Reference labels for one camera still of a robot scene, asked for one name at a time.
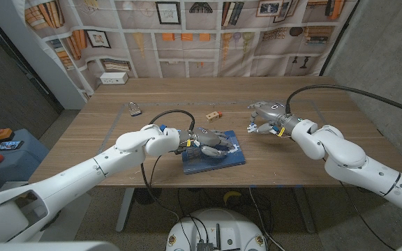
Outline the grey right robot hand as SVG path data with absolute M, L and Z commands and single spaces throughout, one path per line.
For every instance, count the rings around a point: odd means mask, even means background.
M 251 113 L 250 124 L 247 127 L 248 133 L 273 134 L 278 137 L 290 136 L 294 127 L 302 121 L 294 115 L 285 112 L 285 105 L 279 102 L 259 101 L 248 106 L 254 109 Z M 258 126 L 255 120 L 261 117 L 266 123 Z

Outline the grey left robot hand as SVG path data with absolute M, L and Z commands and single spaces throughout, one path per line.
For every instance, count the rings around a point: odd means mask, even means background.
M 189 147 L 198 147 L 201 152 L 213 158 L 222 158 L 235 150 L 234 144 L 226 138 L 226 134 L 217 130 L 194 128 L 179 131 L 179 147 L 177 153 Z

